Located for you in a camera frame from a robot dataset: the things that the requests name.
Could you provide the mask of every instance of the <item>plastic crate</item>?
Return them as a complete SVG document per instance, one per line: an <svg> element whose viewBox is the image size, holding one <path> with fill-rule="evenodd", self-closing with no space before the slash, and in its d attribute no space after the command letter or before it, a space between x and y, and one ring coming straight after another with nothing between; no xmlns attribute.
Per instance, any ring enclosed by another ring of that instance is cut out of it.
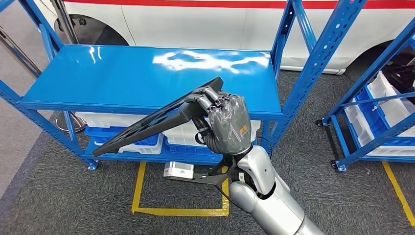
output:
<svg viewBox="0 0 415 235"><path fill-rule="evenodd" d="M374 139L373 133L358 105L345 109L350 131L357 146L364 146ZM383 145L367 154L368 156L414 156L415 146L388 146Z"/></svg>
<svg viewBox="0 0 415 235"><path fill-rule="evenodd" d="M181 154L196 154L196 155L207 155L207 156L222 156L222 154L214 153L208 147L202 146L190 146L190 145L179 145L171 144L166 140L166 145L169 147L170 152L172 153L181 153Z"/></svg>
<svg viewBox="0 0 415 235"><path fill-rule="evenodd" d="M360 146L365 146L371 140L374 140L373 133L358 105L345 108L346 117L356 133L357 141Z"/></svg>
<svg viewBox="0 0 415 235"><path fill-rule="evenodd" d="M260 127L261 121L251 120L251 142L255 141L256 132L260 129ZM195 141L195 135L197 133L198 131L192 121L171 128L170 130L163 131L163 134L167 137L169 144L203 146Z"/></svg>
<svg viewBox="0 0 415 235"><path fill-rule="evenodd" d="M138 152L141 154L160 154L163 146L164 135L162 133L157 135L157 144L154 146L129 144L119 148L118 153L122 152ZM95 142L95 145L103 145L103 143Z"/></svg>
<svg viewBox="0 0 415 235"><path fill-rule="evenodd" d="M382 71L378 73L376 78L367 85L365 91L367 97L370 98L381 98L386 96L392 96L400 94L386 79ZM385 102L381 102L377 108L377 112L380 118L384 122L387 128L395 126L400 121L408 117L410 114L415 112L415 105L412 104L408 99L392 99ZM408 129L399 135L400 137L415 137L415 127Z"/></svg>
<svg viewBox="0 0 415 235"><path fill-rule="evenodd" d="M76 112L77 117L85 120L89 127L127 127L145 118L146 115L134 114L110 114L110 113L91 113Z"/></svg>
<svg viewBox="0 0 415 235"><path fill-rule="evenodd" d="M365 87L362 92L356 96L356 100L366 100L372 98L370 91ZM385 119L385 113L382 110L382 107L374 108L377 105L377 102L369 102L359 104L360 110L362 111L365 119L367 120L370 130L372 131L374 137L379 136L390 127ZM411 132L406 133L405 135L399 135L393 139L385 142L384 146L415 146L415 137L408 136Z"/></svg>
<svg viewBox="0 0 415 235"><path fill-rule="evenodd" d="M89 127L85 129L85 135L90 136L91 140L96 143L103 144L114 136L116 136L121 131L125 130L125 127L109 127L109 128L100 128L100 127ZM159 135L153 135L143 140L137 141L135 145L146 145L146 146L155 146L157 144Z"/></svg>

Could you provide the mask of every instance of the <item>white vehicle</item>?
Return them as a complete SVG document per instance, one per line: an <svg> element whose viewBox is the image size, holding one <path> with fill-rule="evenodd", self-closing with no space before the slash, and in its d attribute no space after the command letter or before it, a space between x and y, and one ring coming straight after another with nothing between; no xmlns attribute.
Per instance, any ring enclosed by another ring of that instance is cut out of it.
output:
<svg viewBox="0 0 415 235"><path fill-rule="evenodd" d="M34 0L54 26L49 0ZM66 0L67 12L93 18L114 29L131 46L270 50L284 0ZM337 1L304 0L316 37ZM415 17L415 0L368 0L325 72L341 74L366 50L393 40ZM294 24L281 68L301 70L308 51Z"/></svg>

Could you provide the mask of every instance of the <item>yellow floor tape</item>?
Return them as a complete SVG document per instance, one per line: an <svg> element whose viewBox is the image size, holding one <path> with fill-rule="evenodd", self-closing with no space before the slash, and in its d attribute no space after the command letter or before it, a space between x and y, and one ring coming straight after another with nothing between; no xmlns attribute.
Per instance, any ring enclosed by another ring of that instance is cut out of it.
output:
<svg viewBox="0 0 415 235"><path fill-rule="evenodd" d="M142 184L144 179L145 163L140 163L137 174L136 190L134 192L133 205L131 211L141 212L146 214L161 215L161 216L228 216L229 215L229 201L222 195L221 209L175 209L175 208L142 208L139 207ZM229 195L229 182L225 180L222 184L222 190L226 195Z"/></svg>
<svg viewBox="0 0 415 235"><path fill-rule="evenodd" d="M405 212L406 217L409 220L409 223L411 224L412 227L415 227L414 214L412 213L412 210L409 207L408 202L406 201L405 196L402 193L401 187L399 186L398 181L396 180L396 178L395 178L395 176L392 172L391 166L387 162L382 162L382 165L383 165L383 168L386 171L386 174L389 177L389 180L392 183L393 188L395 189L396 195L398 196L399 200L401 201L403 211Z"/></svg>

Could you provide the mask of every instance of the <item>shelf shelf bottom tier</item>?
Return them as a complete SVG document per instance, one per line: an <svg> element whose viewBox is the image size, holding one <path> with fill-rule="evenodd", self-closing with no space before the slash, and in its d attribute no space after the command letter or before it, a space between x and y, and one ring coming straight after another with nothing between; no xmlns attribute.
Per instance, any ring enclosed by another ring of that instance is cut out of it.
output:
<svg viewBox="0 0 415 235"><path fill-rule="evenodd" d="M181 154L170 152L168 146L163 144L161 153L154 154L140 154L137 152L122 152L122 153L107 153L98 157L94 157L92 151L96 149L94 141L90 141L83 157L94 160L112 160L112 161L133 161L133 162L152 162L152 163L166 163L169 161L177 161L181 163L195 164L195 165L216 165L221 159L220 156L196 155L196 154Z"/></svg>
<svg viewBox="0 0 415 235"><path fill-rule="evenodd" d="M361 148L358 141L358 136L353 125L350 123L347 115L344 114L348 129L352 135L354 144L357 148ZM415 146L379 146L375 150L371 151L366 155L370 157L413 157L415 160Z"/></svg>

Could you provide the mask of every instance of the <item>black bracket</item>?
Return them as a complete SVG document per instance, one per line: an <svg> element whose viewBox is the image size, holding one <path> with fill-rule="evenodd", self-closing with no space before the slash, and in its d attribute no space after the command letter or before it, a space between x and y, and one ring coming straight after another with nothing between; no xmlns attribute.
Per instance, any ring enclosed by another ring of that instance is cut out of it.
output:
<svg viewBox="0 0 415 235"><path fill-rule="evenodd" d="M210 86L216 92L223 86L223 80L217 77L200 87ZM105 153L118 153L119 148L143 140L165 130L182 125L195 117L206 116L206 111L195 102L186 103L189 92L175 101L153 112L142 120L127 127L124 131L93 151L95 157Z"/></svg>

